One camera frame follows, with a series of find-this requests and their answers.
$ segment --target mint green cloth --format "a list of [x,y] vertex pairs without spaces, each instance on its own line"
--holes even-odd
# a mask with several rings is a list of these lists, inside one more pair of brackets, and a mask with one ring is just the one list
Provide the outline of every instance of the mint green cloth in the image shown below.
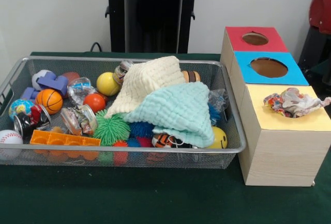
[[125,121],[149,122],[154,133],[167,133],[197,147],[210,146],[214,133],[208,108],[209,89],[201,82],[163,87],[149,95]]

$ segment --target green table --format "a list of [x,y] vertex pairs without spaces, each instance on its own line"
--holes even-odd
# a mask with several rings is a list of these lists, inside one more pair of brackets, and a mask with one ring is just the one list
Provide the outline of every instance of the green table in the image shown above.
[[[33,53],[88,57],[163,54]],[[181,59],[218,60],[219,54]],[[310,188],[248,187],[226,170],[0,166],[1,223],[331,223],[331,155]]]

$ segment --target black cable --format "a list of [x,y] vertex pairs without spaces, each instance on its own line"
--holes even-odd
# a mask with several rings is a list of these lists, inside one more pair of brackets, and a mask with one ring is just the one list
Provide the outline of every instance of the black cable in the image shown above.
[[98,42],[94,42],[94,43],[93,43],[93,45],[92,45],[92,47],[91,47],[91,49],[90,49],[90,52],[93,52],[93,49],[94,49],[94,47],[95,47],[96,45],[97,45],[98,48],[99,48],[99,52],[102,52],[101,45],[100,45]]

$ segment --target yellow ball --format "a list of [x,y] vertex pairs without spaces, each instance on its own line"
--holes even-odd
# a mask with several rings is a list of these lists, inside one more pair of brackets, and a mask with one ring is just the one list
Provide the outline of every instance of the yellow ball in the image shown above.
[[213,127],[213,132],[215,135],[214,143],[207,148],[212,148],[212,149],[227,148],[228,139],[227,139],[227,135],[225,134],[225,132],[218,127]]
[[113,73],[105,72],[98,77],[97,89],[106,96],[113,96],[119,92],[121,86],[113,79]]

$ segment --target round hole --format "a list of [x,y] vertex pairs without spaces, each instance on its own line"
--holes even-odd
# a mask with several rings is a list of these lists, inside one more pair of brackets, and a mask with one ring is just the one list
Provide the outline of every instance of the round hole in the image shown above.
[[285,64],[269,57],[257,58],[250,65],[259,75],[267,78],[280,78],[288,73]]
[[243,35],[244,42],[252,44],[253,46],[262,46],[269,42],[268,38],[263,34],[251,32]]

